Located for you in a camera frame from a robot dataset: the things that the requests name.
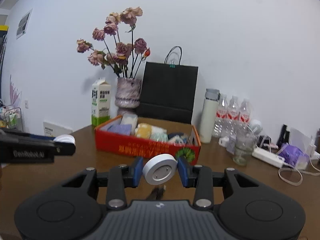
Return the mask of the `white charger plug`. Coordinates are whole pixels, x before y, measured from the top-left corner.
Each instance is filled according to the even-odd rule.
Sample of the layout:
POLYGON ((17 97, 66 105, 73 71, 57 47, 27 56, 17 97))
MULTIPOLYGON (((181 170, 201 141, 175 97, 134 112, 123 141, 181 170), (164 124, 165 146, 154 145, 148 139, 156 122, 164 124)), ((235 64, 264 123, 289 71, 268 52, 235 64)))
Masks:
POLYGON ((53 139, 54 142, 63 142, 75 145, 75 138, 70 134, 63 134, 53 139))

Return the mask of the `purple knitted cloth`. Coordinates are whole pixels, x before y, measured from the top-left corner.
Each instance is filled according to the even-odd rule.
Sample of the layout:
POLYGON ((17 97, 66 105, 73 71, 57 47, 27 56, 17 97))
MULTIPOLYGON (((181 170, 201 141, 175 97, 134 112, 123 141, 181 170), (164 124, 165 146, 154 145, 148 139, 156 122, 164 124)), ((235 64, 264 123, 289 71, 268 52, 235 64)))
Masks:
POLYGON ((131 135, 131 124, 116 124, 110 126, 107 131, 110 133, 116 133, 121 135, 131 135))

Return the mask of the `navy blue pouch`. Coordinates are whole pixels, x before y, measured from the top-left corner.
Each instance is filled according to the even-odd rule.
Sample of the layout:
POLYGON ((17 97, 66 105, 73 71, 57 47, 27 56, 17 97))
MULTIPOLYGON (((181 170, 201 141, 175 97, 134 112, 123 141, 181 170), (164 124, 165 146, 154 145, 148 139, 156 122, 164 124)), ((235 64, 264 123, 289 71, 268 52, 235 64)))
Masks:
POLYGON ((175 133, 169 133, 168 134, 168 140, 183 140, 187 141, 189 136, 182 132, 175 132, 175 133))

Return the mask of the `yellow white plush toy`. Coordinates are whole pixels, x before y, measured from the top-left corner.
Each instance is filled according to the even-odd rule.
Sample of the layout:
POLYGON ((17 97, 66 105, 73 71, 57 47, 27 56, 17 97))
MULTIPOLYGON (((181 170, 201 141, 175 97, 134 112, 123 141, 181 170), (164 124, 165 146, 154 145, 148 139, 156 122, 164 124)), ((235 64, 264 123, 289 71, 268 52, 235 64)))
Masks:
POLYGON ((137 125, 134 131, 135 137, 143 139, 149 139, 153 134, 156 133, 167 133, 167 130, 157 126, 152 126, 150 124, 140 123, 137 125))

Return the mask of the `iridescent mesh ball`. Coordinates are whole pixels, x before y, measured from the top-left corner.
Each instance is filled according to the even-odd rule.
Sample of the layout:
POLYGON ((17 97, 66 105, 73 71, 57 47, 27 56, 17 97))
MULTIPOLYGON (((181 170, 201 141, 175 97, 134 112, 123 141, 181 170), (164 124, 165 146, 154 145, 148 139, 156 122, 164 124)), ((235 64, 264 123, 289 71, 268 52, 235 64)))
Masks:
POLYGON ((167 133, 152 133, 150 140, 156 142, 168 142, 169 139, 167 133))

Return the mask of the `translucent plastic box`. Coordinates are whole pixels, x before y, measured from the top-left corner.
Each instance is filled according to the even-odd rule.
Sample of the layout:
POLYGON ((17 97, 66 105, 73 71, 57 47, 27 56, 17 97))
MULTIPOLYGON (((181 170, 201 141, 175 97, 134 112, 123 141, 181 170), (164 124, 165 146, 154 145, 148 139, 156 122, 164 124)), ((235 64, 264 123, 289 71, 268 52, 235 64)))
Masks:
POLYGON ((121 125, 131 125, 131 132, 133 133, 138 124, 138 115, 133 113, 124 113, 121 125))

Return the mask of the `water bottle left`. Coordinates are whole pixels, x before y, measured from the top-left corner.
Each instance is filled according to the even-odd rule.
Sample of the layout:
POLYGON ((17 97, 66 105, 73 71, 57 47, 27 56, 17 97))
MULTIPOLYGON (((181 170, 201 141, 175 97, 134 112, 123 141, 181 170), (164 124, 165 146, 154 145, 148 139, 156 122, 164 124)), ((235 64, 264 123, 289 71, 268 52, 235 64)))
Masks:
POLYGON ((216 111, 215 124, 213 128, 213 137, 221 137, 223 132, 224 121, 227 118, 228 103, 227 95, 220 94, 219 104, 216 111))

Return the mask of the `water bottle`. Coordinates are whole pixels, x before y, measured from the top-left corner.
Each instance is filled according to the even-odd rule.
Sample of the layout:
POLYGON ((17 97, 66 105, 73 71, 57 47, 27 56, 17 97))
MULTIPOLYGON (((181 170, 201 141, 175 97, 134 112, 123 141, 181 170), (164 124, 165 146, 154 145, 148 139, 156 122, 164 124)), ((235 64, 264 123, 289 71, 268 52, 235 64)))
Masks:
POLYGON ((215 124, 213 128, 213 137, 221 137, 223 132, 224 121, 227 118, 228 103, 227 95, 220 94, 219 104, 216 111, 215 124))
POLYGON ((248 99, 244 99, 239 108, 239 126, 245 127, 250 121, 251 106, 248 99))
POLYGON ((227 107, 226 132, 228 136, 234 135, 239 120, 238 97, 232 96, 227 107))

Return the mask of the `clear glass cup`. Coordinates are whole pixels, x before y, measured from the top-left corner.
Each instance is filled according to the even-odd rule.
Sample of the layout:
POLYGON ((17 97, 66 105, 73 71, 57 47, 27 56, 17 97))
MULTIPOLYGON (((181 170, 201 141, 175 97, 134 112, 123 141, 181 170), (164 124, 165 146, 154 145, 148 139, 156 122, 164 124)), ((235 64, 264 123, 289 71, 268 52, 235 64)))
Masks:
POLYGON ((236 132, 233 161, 240 166, 246 166, 256 143, 257 136, 251 128, 249 126, 240 127, 236 132))

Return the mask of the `water bottle middle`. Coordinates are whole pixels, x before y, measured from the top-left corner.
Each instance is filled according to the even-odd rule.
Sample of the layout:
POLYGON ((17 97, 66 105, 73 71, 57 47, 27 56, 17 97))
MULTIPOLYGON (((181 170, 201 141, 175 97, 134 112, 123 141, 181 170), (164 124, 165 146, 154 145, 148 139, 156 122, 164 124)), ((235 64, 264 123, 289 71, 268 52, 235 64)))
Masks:
POLYGON ((227 107, 226 132, 228 136, 234 135, 239 120, 238 97, 232 96, 227 107))

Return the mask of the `water bottle right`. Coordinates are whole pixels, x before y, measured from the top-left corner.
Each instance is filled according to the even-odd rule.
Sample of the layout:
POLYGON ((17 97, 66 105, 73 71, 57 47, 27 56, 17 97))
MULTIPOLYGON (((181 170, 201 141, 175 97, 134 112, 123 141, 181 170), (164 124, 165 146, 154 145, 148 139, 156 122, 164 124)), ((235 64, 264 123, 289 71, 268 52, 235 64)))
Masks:
POLYGON ((239 108, 239 126, 245 127, 250 121, 251 106, 248 99, 244 99, 239 108))

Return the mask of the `white thermos bottle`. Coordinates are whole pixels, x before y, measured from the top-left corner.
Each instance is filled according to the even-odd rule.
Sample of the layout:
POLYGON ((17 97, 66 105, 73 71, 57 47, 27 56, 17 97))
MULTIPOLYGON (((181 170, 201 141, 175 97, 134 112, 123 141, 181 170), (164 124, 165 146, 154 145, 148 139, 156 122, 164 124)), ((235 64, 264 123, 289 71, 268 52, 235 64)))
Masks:
POLYGON ((212 138, 219 98, 220 91, 218 89, 206 89, 199 128, 200 141, 204 144, 210 143, 212 138))

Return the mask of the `purple tissue pack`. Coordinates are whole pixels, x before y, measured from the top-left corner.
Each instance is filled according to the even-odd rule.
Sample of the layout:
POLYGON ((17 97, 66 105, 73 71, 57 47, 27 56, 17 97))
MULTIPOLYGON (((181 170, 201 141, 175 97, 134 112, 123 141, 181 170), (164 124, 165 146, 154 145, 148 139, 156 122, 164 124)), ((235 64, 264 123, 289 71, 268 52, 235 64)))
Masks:
POLYGON ((298 170, 305 170, 309 164, 310 157, 303 153, 296 146, 282 144, 278 155, 285 159, 287 165, 291 165, 298 170))

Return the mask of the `dried pink flowers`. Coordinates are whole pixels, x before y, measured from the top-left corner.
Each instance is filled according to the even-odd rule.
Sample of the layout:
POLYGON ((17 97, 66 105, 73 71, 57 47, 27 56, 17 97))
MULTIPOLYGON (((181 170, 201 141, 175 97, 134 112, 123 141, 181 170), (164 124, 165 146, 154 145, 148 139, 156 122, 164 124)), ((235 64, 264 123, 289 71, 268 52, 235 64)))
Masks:
POLYGON ((143 38, 134 39, 137 20, 141 16, 141 7, 129 7, 120 13, 110 13, 104 27, 95 28, 92 32, 93 40, 102 42, 104 49, 96 49, 92 43, 81 38, 76 41, 76 51, 79 54, 89 52, 87 60, 93 66, 100 66, 102 69, 109 66, 117 77, 134 79, 141 64, 151 54, 151 49, 143 38), (119 25, 122 23, 129 26, 128 43, 120 39, 119 25))

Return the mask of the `white wall box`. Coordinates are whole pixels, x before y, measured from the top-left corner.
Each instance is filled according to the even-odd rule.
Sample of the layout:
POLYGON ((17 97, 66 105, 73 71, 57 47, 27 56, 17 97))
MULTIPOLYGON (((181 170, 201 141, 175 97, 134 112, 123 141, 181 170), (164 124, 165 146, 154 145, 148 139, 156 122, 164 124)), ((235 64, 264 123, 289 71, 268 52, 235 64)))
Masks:
POLYGON ((72 129, 62 127, 60 125, 52 124, 50 122, 43 122, 44 135, 47 137, 58 137, 63 134, 73 133, 72 129))

